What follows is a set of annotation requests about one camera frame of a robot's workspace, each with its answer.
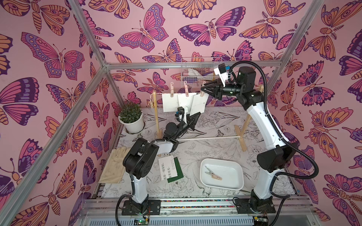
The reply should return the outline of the white postcard with text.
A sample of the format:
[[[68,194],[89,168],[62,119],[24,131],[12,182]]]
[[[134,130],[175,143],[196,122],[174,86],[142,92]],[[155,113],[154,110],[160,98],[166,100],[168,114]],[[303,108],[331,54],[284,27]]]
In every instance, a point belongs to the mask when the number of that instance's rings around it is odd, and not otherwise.
[[[159,169],[161,180],[178,176],[174,157],[172,155],[159,158]]]

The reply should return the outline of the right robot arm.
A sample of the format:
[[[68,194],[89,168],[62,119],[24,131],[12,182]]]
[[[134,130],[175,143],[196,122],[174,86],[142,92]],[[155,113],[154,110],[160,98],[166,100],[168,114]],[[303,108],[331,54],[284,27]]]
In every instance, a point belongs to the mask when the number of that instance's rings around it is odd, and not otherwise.
[[[266,145],[266,151],[257,156],[261,169],[250,199],[234,199],[238,213],[274,213],[272,199],[276,197],[285,201],[290,197],[273,192],[276,179],[279,176],[313,179],[319,174],[319,167],[312,157],[299,150],[298,145],[290,143],[277,126],[267,105],[267,78],[258,64],[238,61],[226,66],[222,63],[214,68],[214,73],[219,79],[206,83],[201,91],[217,100],[222,100],[225,96],[235,97],[256,123]],[[311,175],[299,176],[283,171],[287,161],[295,153],[312,164],[314,172]]]

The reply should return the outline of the green postcard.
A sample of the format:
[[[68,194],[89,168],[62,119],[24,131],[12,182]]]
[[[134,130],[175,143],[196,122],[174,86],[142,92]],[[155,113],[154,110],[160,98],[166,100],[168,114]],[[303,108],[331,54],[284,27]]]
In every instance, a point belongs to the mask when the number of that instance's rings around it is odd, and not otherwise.
[[[184,177],[179,160],[177,157],[174,157],[174,162],[175,162],[175,167],[176,167],[176,171],[177,171],[177,176],[176,177],[172,177],[167,179],[168,183],[177,181],[179,179],[182,179]]]

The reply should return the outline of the pink clothespin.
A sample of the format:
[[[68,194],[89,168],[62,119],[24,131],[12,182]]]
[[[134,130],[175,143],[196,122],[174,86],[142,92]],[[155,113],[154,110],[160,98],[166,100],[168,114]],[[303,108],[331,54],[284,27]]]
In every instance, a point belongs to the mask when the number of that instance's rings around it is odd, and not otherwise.
[[[188,85],[187,85],[186,81],[184,81],[184,90],[185,90],[185,96],[188,97],[189,96],[189,89],[188,89]]]
[[[173,98],[173,96],[174,96],[174,83],[173,82],[171,82],[170,83],[170,97],[172,97]]]
[[[216,180],[222,180],[221,177],[219,177],[218,175],[215,175],[215,174],[211,174],[211,177]]]
[[[205,83],[206,83],[206,82],[203,82],[202,85],[201,85],[201,87],[200,87],[200,96],[201,96],[201,97],[203,97],[204,94],[205,94],[205,92],[204,92],[204,90],[203,90],[203,87],[204,87]]]

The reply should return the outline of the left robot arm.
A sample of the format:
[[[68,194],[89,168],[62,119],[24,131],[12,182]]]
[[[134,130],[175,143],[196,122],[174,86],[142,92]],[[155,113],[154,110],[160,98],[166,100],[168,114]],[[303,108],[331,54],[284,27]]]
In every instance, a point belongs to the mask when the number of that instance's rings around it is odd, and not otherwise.
[[[130,176],[132,192],[129,195],[121,195],[117,202],[116,215],[120,213],[123,216],[160,214],[161,200],[149,198],[146,176],[151,171],[157,155],[174,152],[179,145],[178,139],[188,130],[195,130],[201,112],[190,115],[179,107],[175,116],[179,123],[168,123],[162,138],[153,141],[147,141],[144,138],[137,139],[123,160],[125,171]]]

